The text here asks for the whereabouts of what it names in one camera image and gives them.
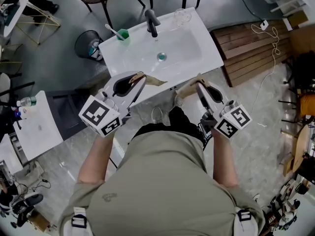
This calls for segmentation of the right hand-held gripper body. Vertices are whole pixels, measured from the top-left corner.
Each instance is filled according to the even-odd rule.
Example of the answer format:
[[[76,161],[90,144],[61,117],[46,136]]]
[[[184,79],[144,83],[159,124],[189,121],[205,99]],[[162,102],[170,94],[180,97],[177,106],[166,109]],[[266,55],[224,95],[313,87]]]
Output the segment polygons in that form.
[[[244,106],[235,100],[227,101],[214,110],[208,109],[200,120],[207,133],[213,128],[228,139],[234,138],[251,121],[252,118]]]

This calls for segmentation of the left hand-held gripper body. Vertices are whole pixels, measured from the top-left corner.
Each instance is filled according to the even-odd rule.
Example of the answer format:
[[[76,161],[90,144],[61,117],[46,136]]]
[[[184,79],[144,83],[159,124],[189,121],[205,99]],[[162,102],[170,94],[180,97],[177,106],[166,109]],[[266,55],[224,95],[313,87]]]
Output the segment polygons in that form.
[[[102,137],[116,131],[130,118],[131,90],[100,89],[95,96],[89,96],[79,113],[84,124]]]

